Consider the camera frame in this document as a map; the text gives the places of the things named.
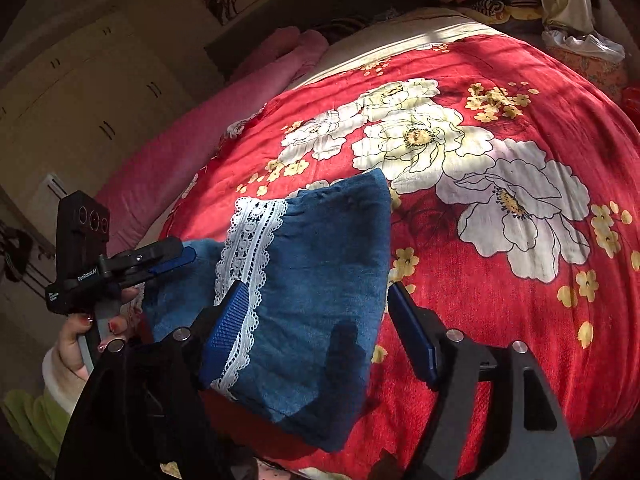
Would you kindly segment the left hand red nails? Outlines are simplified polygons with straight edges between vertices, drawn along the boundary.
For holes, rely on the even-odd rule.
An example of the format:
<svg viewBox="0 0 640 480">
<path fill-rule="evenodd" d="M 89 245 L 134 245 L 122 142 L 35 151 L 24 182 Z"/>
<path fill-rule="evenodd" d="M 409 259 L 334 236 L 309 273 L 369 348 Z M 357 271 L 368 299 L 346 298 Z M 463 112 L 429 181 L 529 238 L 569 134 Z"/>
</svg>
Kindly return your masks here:
<svg viewBox="0 0 640 480">
<path fill-rule="evenodd" d="M 138 331 L 142 311 L 137 304 L 140 289 L 129 287 L 122 291 L 122 306 L 119 315 L 108 321 L 108 334 L 98 345 L 100 351 L 113 339 L 127 340 Z M 87 370 L 81 355 L 78 339 L 90 330 L 93 324 L 88 314 L 72 314 L 66 318 L 58 335 L 58 353 L 63 365 L 81 380 L 87 380 L 90 372 Z"/>
</svg>

